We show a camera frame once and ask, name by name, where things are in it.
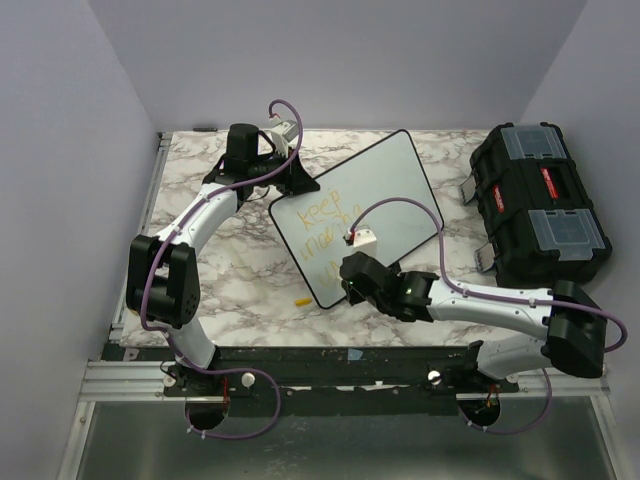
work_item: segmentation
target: toolbox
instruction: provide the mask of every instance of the toolbox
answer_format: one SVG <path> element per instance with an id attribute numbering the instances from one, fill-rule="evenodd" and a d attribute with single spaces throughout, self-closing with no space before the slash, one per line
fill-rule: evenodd
<path id="1" fill-rule="evenodd" d="M 480 270 L 495 268 L 498 285 L 517 288 L 594 277 L 611 243 L 560 128 L 499 125 L 470 163 L 460 191 L 465 203 L 477 198 L 489 238 L 475 255 Z"/>

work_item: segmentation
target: marble surface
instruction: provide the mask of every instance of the marble surface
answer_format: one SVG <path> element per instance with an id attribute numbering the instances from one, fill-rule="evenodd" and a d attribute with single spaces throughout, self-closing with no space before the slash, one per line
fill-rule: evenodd
<path id="1" fill-rule="evenodd" d="M 178 132 L 173 136 L 153 210 L 153 234 L 180 214 L 200 189 L 202 178 L 225 150 L 226 131 Z M 317 175 L 386 137 L 391 132 L 310 130 L 301 158 Z M 457 186 L 468 176 L 469 156 L 485 131 L 413 131 L 425 172 L 445 219 L 447 271 L 452 278 L 495 285 L 475 272 L 473 251 L 486 242 L 475 206 L 462 206 Z M 257 189 L 254 197 L 265 190 Z M 198 258 L 202 301 L 198 309 L 209 338 L 221 346 L 400 346 L 466 345 L 512 332 L 465 322 L 402 323 L 368 304 L 341 302 L 330 310 L 315 304 L 296 307 L 311 297 L 267 210 L 279 194 L 245 204 L 211 238 Z M 403 269 L 439 272 L 437 240 L 411 253 Z M 161 346 L 157 333 L 142 330 L 128 310 L 121 345 Z"/>

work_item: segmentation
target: white wall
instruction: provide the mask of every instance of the white wall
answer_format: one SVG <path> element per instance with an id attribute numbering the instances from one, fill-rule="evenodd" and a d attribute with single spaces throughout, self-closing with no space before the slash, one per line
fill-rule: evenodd
<path id="1" fill-rule="evenodd" d="M 640 472 L 640 2 L 590 0 L 527 108 L 523 121 L 560 125 L 613 244 L 589 286 L 629 327 L 610 354 L 613 406 Z M 616 335 L 611 328 L 612 336 Z"/>
<path id="2" fill-rule="evenodd" d="M 157 137 L 85 0 L 0 9 L 0 478 L 55 478 Z"/>
<path id="3" fill-rule="evenodd" d="M 520 118 L 585 0 L 90 0 L 157 128 L 493 127 Z"/>

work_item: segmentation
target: purple cable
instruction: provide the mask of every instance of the purple cable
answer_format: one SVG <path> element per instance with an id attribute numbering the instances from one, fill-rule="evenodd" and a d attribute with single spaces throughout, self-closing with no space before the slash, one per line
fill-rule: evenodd
<path id="1" fill-rule="evenodd" d="M 533 428 L 540 425 L 549 416 L 549 412 L 551 411 L 551 404 L 553 403 L 551 379 L 549 378 L 549 374 L 544 368 L 542 369 L 542 374 L 544 375 L 544 380 L 547 383 L 547 392 L 548 392 L 547 403 L 544 406 L 544 410 L 542 410 L 542 413 L 540 414 L 540 416 L 538 416 L 538 418 L 536 418 L 533 422 L 531 422 L 528 425 L 525 425 L 524 427 L 519 427 L 514 430 L 490 430 L 487 427 L 481 427 L 480 425 L 476 425 L 471 420 L 469 420 L 469 418 L 467 418 L 467 416 L 464 414 L 464 412 L 460 407 L 458 407 L 458 411 L 462 414 L 462 417 L 466 420 L 467 426 L 473 428 L 474 430 L 478 430 L 479 432 L 482 432 L 482 433 L 489 433 L 491 435 L 517 435 L 519 433 L 524 433 L 529 430 L 532 430 Z"/>
<path id="2" fill-rule="evenodd" d="M 444 231 L 442 229 L 442 225 L 440 225 L 440 221 L 438 220 L 438 217 L 436 217 L 435 214 L 431 210 L 429 210 L 428 207 L 426 207 L 425 205 L 423 205 L 422 203 L 416 200 L 413 200 L 411 198 L 405 198 L 405 197 L 391 197 L 391 198 L 386 198 L 384 200 L 380 200 L 379 202 L 376 202 L 373 205 L 371 205 L 369 208 L 367 208 L 364 212 L 360 214 L 358 218 L 355 219 L 355 221 L 353 222 L 353 225 L 351 225 L 350 231 L 353 232 L 356 226 L 358 225 L 358 223 L 360 223 L 360 221 L 362 221 L 362 219 L 373 209 L 378 208 L 379 206 L 384 205 L 385 203 L 391 203 L 391 202 L 410 203 L 412 205 L 415 205 L 418 208 L 421 208 L 427 213 L 427 215 L 431 217 L 431 220 L 433 220 L 433 223 L 435 224 L 436 229 L 438 230 L 438 243 L 440 246 L 440 275 L 442 275 L 442 280 L 444 280 L 444 283 L 446 283 L 447 286 L 451 288 L 451 290 L 454 290 L 458 293 L 462 293 L 463 295 L 467 295 L 469 297 L 480 298 L 483 300 L 513 303 L 516 305 L 527 305 L 527 306 L 530 305 L 529 299 L 527 298 L 511 298 L 511 297 L 504 297 L 502 295 L 493 295 L 490 293 L 480 293 L 480 292 L 474 292 L 471 290 L 465 290 L 459 287 L 458 285 L 456 285 L 453 281 L 451 281 L 451 279 L 447 275 L 447 271 L 445 270 Z M 598 308 L 588 307 L 586 305 L 579 305 L 577 303 L 563 302 L 561 300 L 536 300 L 535 305 L 571 308 L 573 310 L 579 310 L 582 312 L 589 313 L 591 315 L 598 315 L 600 317 L 604 317 L 611 320 L 613 323 L 615 323 L 618 326 L 618 328 L 620 328 L 620 339 L 613 345 L 606 347 L 604 349 L 605 352 L 613 352 L 614 350 L 617 350 L 618 348 L 620 348 L 622 345 L 625 344 L 625 342 L 627 341 L 627 337 L 629 336 L 627 332 L 627 327 L 624 325 L 624 323 L 622 323 L 622 320 L 618 319 L 615 315 L 609 312 L 604 312 Z"/>
<path id="3" fill-rule="evenodd" d="M 467 295 L 469 297 L 475 297 L 475 298 L 480 298 L 483 300 L 491 300 L 491 301 L 498 301 L 498 302 L 507 302 L 507 303 L 514 303 L 514 304 L 518 304 L 518 305 L 530 305 L 529 304 L 529 300 L 528 299 L 519 299 L 519 298 L 511 298 L 511 297 L 504 297 L 502 295 L 492 295 L 492 294 L 488 294 L 488 293 L 480 293 L 480 292 L 473 292 L 470 290 L 465 290 L 461 287 L 459 287 L 458 285 L 456 285 L 454 282 L 452 282 L 449 277 L 447 276 L 447 271 L 445 269 L 445 262 L 444 262 L 444 230 L 442 229 L 442 225 L 440 224 L 440 221 L 438 220 L 438 217 L 436 217 L 436 215 L 425 205 L 423 205 L 422 203 L 413 200 L 411 198 L 406 198 L 406 197 L 391 197 L 391 198 L 387 198 L 384 200 L 380 200 L 379 202 L 374 203 L 373 205 L 371 205 L 369 208 L 367 208 L 364 212 L 362 212 L 360 214 L 360 216 L 358 218 L 355 219 L 355 221 L 353 222 L 353 225 L 351 225 L 350 231 L 353 233 L 355 231 L 356 226 L 358 225 L 358 223 L 360 223 L 362 221 L 362 219 L 369 214 L 372 210 L 374 210 L 375 208 L 378 208 L 381 205 L 384 205 L 385 203 L 391 203 L 391 202 L 405 202 L 405 203 L 410 203 L 412 205 L 415 205 L 418 208 L 421 208 L 422 210 L 424 210 L 427 215 L 429 215 L 429 217 L 431 217 L 431 220 L 433 220 L 433 223 L 436 226 L 436 229 L 438 231 L 438 244 L 440 247 L 440 275 L 442 275 L 442 280 L 444 280 L 444 283 L 447 284 L 447 286 L 449 288 L 451 288 L 451 290 L 454 290 L 458 293 L 462 293 L 463 295 Z M 571 303 L 571 302 L 563 302 L 560 300 L 536 300 L 535 302 L 536 305 L 544 305 L 544 306 L 552 306 L 552 307 L 562 307 L 562 308 L 572 308 L 574 310 L 580 310 L 583 312 L 587 312 L 593 315 L 598 315 L 601 317 L 605 317 L 608 318 L 609 320 L 611 320 L 613 323 L 615 323 L 619 328 L 620 328 L 620 339 L 614 343 L 613 345 L 606 347 L 604 349 L 605 352 L 612 352 L 614 350 L 617 350 L 618 348 L 620 348 L 622 345 L 624 345 L 624 343 L 627 341 L 627 337 L 628 337 L 628 332 L 627 332 L 627 328 L 624 325 L 624 323 L 622 323 L 621 320 L 619 320 L 617 317 L 615 317 L 614 315 L 608 313 L 608 312 L 604 312 L 600 309 L 597 308 L 593 308 L 593 307 L 588 307 L 585 305 L 578 305 L 575 303 Z M 534 420 L 532 423 L 530 423 L 529 425 L 526 425 L 522 428 L 518 428 L 516 430 L 489 430 L 486 428 L 483 428 L 479 425 L 475 425 L 473 423 L 471 423 L 471 427 L 482 431 L 482 432 L 487 432 L 487 433 L 492 433 L 495 435 L 515 435 L 518 433 L 522 433 L 522 432 L 526 432 L 528 430 L 531 430 L 532 428 L 538 426 L 540 424 L 540 422 L 542 422 L 547 415 L 549 414 L 549 411 L 551 409 L 551 404 L 552 404 L 552 398 L 553 398 L 553 392 L 551 389 L 551 380 L 549 379 L 549 375 L 547 374 L 546 370 L 542 369 L 542 373 L 545 376 L 545 380 L 547 381 L 547 390 L 549 392 L 549 395 L 547 397 L 547 405 L 545 406 L 544 410 L 542 411 L 542 413 L 540 414 L 540 416 Z M 464 418 L 467 420 L 467 422 L 470 422 L 470 420 L 464 415 Z"/>
<path id="4" fill-rule="evenodd" d="M 293 152 L 291 153 L 287 161 L 284 162 L 282 165 L 280 165 L 278 168 L 276 168 L 273 172 L 270 172 L 266 175 L 263 175 L 262 177 L 258 177 L 252 180 L 245 180 L 244 182 L 238 182 L 238 183 L 224 186 L 222 188 L 219 188 L 211 192 L 209 195 L 207 195 L 206 199 L 202 198 L 200 199 L 200 201 L 195 203 L 193 207 L 191 207 L 184 214 L 184 217 L 182 217 L 182 220 L 178 222 L 174 231 L 171 232 L 167 236 L 165 241 L 162 243 L 162 245 L 160 245 L 160 248 L 158 249 L 158 253 L 156 253 L 156 256 L 154 257 L 153 262 L 151 263 L 151 268 L 149 269 L 149 275 L 147 276 L 147 282 L 144 286 L 144 292 L 142 295 L 142 304 L 140 305 L 140 323 L 142 325 L 142 328 L 148 332 L 162 332 L 163 334 L 165 334 L 165 336 L 167 336 L 167 343 L 169 344 L 169 347 L 171 348 L 171 350 L 173 350 L 174 355 L 190 368 L 205 375 L 225 375 L 225 374 L 231 374 L 231 373 L 246 373 L 246 372 L 255 373 L 257 375 L 260 375 L 266 378 L 275 388 L 276 410 L 273 416 L 271 417 L 271 420 L 269 421 L 269 423 L 267 423 L 267 425 L 265 425 L 261 429 L 256 430 L 255 432 L 241 434 L 241 435 L 225 435 L 225 434 L 216 434 L 216 433 L 209 433 L 209 432 L 203 432 L 201 430 L 196 430 L 191 425 L 191 421 L 189 419 L 189 412 L 187 412 L 187 421 L 189 422 L 190 428 L 200 434 L 204 433 L 205 436 L 211 437 L 211 438 L 220 438 L 224 440 L 246 440 L 249 438 L 257 437 L 258 435 L 263 434 L 264 432 L 269 430 L 271 427 L 273 427 L 273 425 L 278 420 L 278 416 L 280 415 L 280 407 L 282 403 L 278 384 L 273 379 L 273 377 L 269 375 L 267 372 L 263 372 L 262 370 L 257 370 L 255 368 L 232 368 L 227 370 L 207 370 L 205 368 L 198 367 L 191 360 L 185 357 L 185 355 L 180 351 L 180 349 L 173 343 L 173 341 L 171 340 L 171 337 L 168 336 L 168 330 L 165 327 L 154 327 L 149 325 L 149 319 L 147 318 L 147 306 L 149 304 L 149 295 L 151 293 L 151 286 L 153 284 L 153 279 L 155 277 L 156 270 L 158 270 L 158 266 L 160 265 L 162 255 L 167 250 L 167 248 L 171 244 L 171 241 L 175 238 L 178 232 L 186 225 L 189 219 L 193 216 L 195 212 L 198 211 L 198 209 L 200 209 L 202 205 L 204 205 L 206 202 L 211 200 L 216 195 L 220 195 L 223 192 L 234 190 L 237 188 L 247 187 L 250 185 L 255 185 L 257 183 L 263 182 L 264 180 L 268 180 L 278 175 L 284 169 L 286 169 L 291 164 L 291 162 L 293 162 L 293 160 L 296 158 L 296 156 L 300 152 L 300 148 L 302 147 L 302 119 L 300 118 L 300 114 L 293 107 L 293 105 L 291 105 L 286 100 L 281 100 L 281 99 L 276 99 L 269 104 L 269 118 L 272 118 L 274 116 L 273 107 L 277 104 L 284 105 L 289 110 L 291 110 L 291 113 L 293 113 L 293 116 L 296 118 L 296 122 L 298 123 L 298 143 L 296 144 L 296 147 L 293 149 Z"/>

